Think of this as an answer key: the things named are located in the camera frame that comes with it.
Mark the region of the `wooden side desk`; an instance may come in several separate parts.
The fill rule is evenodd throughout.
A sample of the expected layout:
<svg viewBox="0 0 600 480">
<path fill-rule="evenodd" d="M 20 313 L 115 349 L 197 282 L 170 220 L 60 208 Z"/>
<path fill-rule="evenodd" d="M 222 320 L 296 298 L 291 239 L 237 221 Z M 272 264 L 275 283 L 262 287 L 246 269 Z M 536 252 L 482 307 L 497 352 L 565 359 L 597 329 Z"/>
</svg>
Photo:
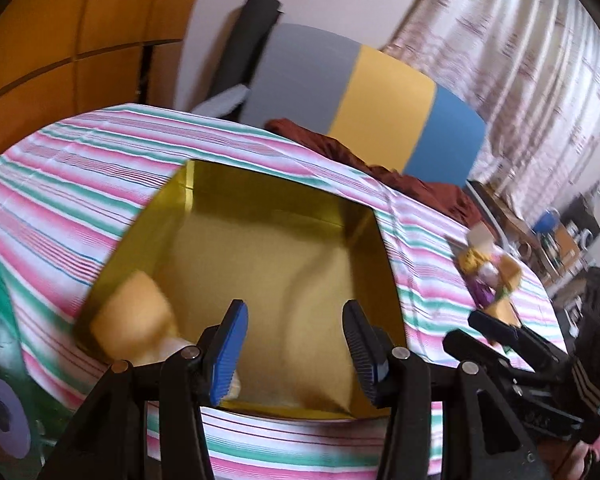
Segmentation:
<svg viewBox="0 0 600 480">
<path fill-rule="evenodd" d="M 487 185 L 469 180 L 465 190 L 481 209 L 484 221 L 495 230 L 501 248 L 538 276 L 556 309 L 584 293 L 584 251 L 565 226 L 559 223 L 553 233 L 536 234 Z"/>
</svg>

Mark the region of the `grey yellow blue headboard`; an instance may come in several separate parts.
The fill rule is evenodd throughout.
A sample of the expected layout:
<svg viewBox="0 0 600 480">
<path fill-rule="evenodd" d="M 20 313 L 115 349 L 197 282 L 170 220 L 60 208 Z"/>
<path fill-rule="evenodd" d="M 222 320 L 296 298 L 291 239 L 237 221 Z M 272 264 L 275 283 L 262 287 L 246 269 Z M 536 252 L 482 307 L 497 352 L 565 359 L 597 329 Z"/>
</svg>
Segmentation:
<svg viewBox="0 0 600 480">
<path fill-rule="evenodd" d="M 306 25 L 268 37 L 239 120 L 286 118 L 344 144 L 364 162 L 462 186 L 486 124 L 453 92 L 366 44 Z"/>
</svg>

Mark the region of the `cream cardboard box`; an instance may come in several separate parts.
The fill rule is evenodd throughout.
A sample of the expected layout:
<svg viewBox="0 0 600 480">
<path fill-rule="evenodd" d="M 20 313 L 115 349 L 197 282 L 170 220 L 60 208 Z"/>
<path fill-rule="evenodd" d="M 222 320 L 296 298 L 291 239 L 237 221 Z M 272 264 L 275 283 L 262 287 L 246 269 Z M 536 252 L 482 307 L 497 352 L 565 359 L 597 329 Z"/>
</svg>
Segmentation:
<svg viewBox="0 0 600 480">
<path fill-rule="evenodd" d="M 469 229 L 466 240 L 467 246 L 480 254 L 491 257 L 496 253 L 495 236 L 483 222 L 479 222 Z"/>
</svg>

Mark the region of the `dark red blanket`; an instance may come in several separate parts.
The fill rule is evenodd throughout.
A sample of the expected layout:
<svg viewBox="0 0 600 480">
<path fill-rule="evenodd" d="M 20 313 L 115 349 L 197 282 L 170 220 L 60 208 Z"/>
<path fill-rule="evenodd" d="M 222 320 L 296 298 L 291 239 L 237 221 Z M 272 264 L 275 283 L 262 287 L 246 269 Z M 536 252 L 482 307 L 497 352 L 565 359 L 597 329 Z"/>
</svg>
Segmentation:
<svg viewBox="0 0 600 480">
<path fill-rule="evenodd" d="M 457 185 L 425 182 L 409 174 L 399 174 L 396 170 L 389 170 L 384 166 L 366 164 L 337 139 L 303 128 L 286 118 L 269 120 L 264 128 L 333 162 L 360 170 L 389 188 L 441 212 L 466 228 L 472 228 L 483 220 L 478 206 Z"/>
</svg>

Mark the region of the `yellow smiley sock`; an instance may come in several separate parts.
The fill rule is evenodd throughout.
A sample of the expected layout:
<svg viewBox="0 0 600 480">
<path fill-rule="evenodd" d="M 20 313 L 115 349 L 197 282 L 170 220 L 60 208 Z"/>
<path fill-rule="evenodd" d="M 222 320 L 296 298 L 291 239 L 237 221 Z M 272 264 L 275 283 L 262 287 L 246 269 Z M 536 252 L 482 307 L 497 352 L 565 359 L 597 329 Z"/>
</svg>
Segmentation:
<svg viewBox="0 0 600 480">
<path fill-rule="evenodd" d="M 457 256 L 460 272 L 467 276 L 475 276 L 480 269 L 492 262 L 492 254 L 483 252 L 475 247 L 467 247 Z"/>
</svg>

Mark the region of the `green edged cracker packet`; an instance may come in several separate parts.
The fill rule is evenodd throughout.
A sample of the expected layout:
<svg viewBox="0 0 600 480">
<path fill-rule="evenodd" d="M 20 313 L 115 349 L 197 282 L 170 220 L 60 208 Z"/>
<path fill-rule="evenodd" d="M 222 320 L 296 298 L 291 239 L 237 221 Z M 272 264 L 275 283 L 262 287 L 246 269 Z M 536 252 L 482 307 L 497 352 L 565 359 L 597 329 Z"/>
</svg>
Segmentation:
<svg viewBox="0 0 600 480">
<path fill-rule="evenodd" d="M 484 309 L 487 315 L 492 316 L 510 326 L 521 327 L 521 320 L 509 298 L 509 293 L 505 289 L 501 290 L 492 304 Z"/>
</svg>

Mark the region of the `purple snack packet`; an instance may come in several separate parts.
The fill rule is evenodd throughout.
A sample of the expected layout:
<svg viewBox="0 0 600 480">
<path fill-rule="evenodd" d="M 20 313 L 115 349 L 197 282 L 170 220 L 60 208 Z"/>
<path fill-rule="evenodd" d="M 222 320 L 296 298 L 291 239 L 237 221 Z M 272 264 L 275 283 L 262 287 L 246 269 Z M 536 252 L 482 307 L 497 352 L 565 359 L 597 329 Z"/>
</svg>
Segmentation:
<svg viewBox="0 0 600 480">
<path fill-rule="evenodd" d="M 481 281 L 480 278 L 468 276 L 465 282 L 468 292 L 478 309 L 485 309 L 494 303 L 496 299 L 495 290 Z"/>
</svg>

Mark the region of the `clear plastic bottle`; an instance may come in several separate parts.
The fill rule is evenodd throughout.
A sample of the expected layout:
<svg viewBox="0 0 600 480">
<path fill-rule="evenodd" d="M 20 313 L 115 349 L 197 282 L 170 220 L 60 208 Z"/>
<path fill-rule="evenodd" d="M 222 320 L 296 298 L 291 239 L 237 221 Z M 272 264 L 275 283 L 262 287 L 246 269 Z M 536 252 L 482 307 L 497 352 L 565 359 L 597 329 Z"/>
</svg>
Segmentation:
<svg viewBox="0 0 600 480">
<path fill-rule="evenodd" d="M 500 271 L 491 261 L 487 261 L 480 266 L 477 271 L 477 278 L 493 289 L 498 289 L 501 286 Z"/>
</svg>

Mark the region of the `striped pink green bedspread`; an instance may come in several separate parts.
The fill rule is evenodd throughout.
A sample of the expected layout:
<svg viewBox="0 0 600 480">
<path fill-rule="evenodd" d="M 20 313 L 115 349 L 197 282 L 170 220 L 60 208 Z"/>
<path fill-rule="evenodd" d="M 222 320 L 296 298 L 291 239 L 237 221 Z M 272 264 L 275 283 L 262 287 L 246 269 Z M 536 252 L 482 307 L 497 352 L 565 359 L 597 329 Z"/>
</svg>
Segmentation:
<svg viewBox="0 0 600 480">
<path fill-rule="evenodd" d="M 405 330 L 443 363 L 469 297 L 451 261 L 463 227 L 361 171 L 264 130 L 126 104 L 66 118 L 0 156 L 0 351 L 27 397 L 62 422 L 102 369 L 70 339 L 97 273 L 161 185 L 189 160 L 278 177 L 369 206 Z"/>
</svg>

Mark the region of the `yellow sponge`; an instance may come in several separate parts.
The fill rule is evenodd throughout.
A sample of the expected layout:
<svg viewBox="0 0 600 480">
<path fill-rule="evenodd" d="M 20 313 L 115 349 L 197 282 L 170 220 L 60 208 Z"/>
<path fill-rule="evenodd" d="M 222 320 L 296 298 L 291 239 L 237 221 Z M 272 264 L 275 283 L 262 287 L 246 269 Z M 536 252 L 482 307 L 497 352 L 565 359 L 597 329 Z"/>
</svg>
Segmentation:
<svg viewBox="0 0 600 480">
<path fill-rule="evenodd" d="M 496 296 L 500 298 L 510 295 L 520 285 L 522 278 L 520 265 L 510 255 L 503 254 L 496 262 L 496 270 L 498 270 Z"/>
</svg>

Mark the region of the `beige patterned curtain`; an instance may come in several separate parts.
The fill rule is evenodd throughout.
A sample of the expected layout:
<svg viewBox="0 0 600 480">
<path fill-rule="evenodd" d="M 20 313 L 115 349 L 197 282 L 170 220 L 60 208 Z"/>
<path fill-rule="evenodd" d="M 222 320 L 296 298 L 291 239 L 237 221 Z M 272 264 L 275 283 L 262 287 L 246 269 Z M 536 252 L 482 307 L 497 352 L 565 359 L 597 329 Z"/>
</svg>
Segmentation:
<svg viewBox="0 0 600 480">
<path fill-rule="evenodd" d="M 600 29 L 580 0 L 417 0 L 384 51 L 484 120 L 472 178 L 527 220 L 556 202 L 600 118 Z"/>
</svg>

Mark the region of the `black rolled mat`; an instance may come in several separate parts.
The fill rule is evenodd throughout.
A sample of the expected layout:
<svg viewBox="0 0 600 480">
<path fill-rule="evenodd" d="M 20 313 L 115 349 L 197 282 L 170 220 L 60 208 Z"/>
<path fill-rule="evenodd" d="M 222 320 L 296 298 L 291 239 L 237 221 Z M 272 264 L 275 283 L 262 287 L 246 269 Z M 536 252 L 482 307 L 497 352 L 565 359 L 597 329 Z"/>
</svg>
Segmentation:
<svg viewBox="0 0 600 480">
<path fill-rule="evenodd" d="M 268 35 L 282 14 L 279 0 L 246 0 L 239 11 L 206 95 L 249 84 Z"/>
</svg>

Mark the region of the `tan sponge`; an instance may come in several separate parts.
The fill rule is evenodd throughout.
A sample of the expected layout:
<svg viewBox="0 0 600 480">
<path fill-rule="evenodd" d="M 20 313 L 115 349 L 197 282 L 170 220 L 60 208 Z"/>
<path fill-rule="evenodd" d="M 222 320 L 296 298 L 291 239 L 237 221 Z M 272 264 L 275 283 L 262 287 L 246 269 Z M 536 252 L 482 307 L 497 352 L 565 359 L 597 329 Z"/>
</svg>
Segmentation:
<svg viewBox="0 0 600 480">
<path fill-rule="evenodd" d="M 130 275 L 99 308 L 90 332 L 111 361 L 160 362 L 188 345 L 178 336 L 175 315 L 146 273 Z"/>
</svg>

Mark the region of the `wooden wardrobe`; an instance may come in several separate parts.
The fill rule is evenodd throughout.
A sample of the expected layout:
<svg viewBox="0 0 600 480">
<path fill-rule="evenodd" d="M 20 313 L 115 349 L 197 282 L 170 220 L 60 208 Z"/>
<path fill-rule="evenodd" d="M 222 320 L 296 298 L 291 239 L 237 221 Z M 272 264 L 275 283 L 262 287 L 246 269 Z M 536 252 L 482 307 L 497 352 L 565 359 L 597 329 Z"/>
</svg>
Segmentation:
<svg viewBox="0 0 600 480">
<path fill-rule="evenodd" d="M 61 118 L 174 104 L 196 0 L 0 0 L 0 155 Z"/>
</svg>

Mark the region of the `gold metal tin box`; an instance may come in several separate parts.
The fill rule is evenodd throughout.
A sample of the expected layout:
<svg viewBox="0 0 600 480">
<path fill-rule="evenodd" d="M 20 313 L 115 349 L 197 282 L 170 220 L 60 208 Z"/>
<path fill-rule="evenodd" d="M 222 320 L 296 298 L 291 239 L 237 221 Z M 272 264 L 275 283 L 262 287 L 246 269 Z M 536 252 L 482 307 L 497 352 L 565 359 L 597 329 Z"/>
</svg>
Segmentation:
<svg viewBox="0 0 600 480">
<path fill-rule="evenodd" d="M 372 208 L 254 170 L 184 162 L 123 234 L 76 318 L 76 341 L 97 359 L 111 361 L 91 320 L 136 271 L 158 285 L 187 341 L 218 324 L 233 300 L 247 305 L 230 410 L 380 416 L 358 383 L 341 324 L 343 305 L 355 300 L 396 344 L 406 341 Z"/>
</svg>

